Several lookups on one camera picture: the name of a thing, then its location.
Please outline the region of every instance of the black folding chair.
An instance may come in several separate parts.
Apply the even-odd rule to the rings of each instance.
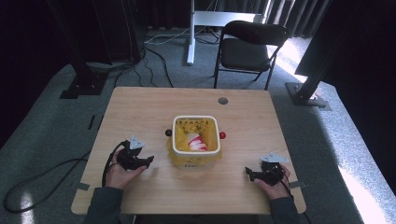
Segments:
[[[215,85],[219,71],[256,74],[256,81],[269,70],[265,90],[268,89],[276,63],[276,55],[288,39],[288,30],[276,24],[230,21],[221,31],[215,67]],[[271,56],[267,46],[276,46]]]

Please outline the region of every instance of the metal stand base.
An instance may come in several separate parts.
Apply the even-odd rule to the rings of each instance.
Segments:
[[[323,111],[332,111],[330,108],[329,102],[323,100],[320,96],[316,95],[311,97],[308,101],[301,101],[296,96],[296,93],[300,90],[304,83],[297,83],[297,82],[287,82],[286,87],[289,90],[289,94],[291,100],[295,105],[312,105],[317,106],[319,110]]]
[[[63,91],[60,99],[77,99],[79,95],[100,95],[105,86],[108,73],[93,73],[95,78],[90,85],[79,86],[77,76],[67,91]]]
[[[195,39],[190,40],[189,44],[189,55],[187,58],[187,64],[192,65],[194,63],[194,53],[195,53]]]

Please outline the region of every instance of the white stand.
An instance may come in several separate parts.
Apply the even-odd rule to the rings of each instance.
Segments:
[[[267,18],[269,6],[272,0],[267,0],[262,14],[237,13],[237,12],[216,12],[216,11],[195,11],[194,0],[191,0],[191,28],[190,45],[187,64],[194,63],[195,51],[195,25],[225,26],[230,21],[253,21],[263,23]]]

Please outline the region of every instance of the wooden table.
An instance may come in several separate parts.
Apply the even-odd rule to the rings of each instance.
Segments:
[[[225,97],[227,105],[218,100]],[[210,115],[227,137],[220,140],[222,158],[206,171],[181,171],[170,161],[165,135],[179,115]],[[110,99],[72,204],[86,214],[94,188],[101,187],[109,153],[131,135],[146,143],[139,158],[155,156],[150,167],[125,190],[126,214],[270,214],[268,199],[245,167],[260,171],[260,157],[270,152],[289,158],[283,133],[267,91],[118,87]],[[296,181],[292,162],[284,163]],[[303,194],[292,189],[299,213]]]

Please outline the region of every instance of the person's arm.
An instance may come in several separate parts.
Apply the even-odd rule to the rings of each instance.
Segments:
[[[283,165],[281,167],[285,173],[282,181],[287,184],[290,171]],[[267,194],[270,200],[271,217],[275,224],[301,223],[297,208],[293,199],[290,197],[289,190],[282,183],[278,182],[273,186],[269,186],[260,179],[255,179],[254,182]]]
[[[122,193],[122,189],[109,187],[95,189],[91,198],[91,205],[83,223],[119,223]]]
[[[141,166],[134,171],[127,172],[117,164],[117,155],[118,152],[112,159],[105,187],[97,188],[93,192],[84,224],[119,223],[123,191],[133,179],[147,169],[146,166]]]

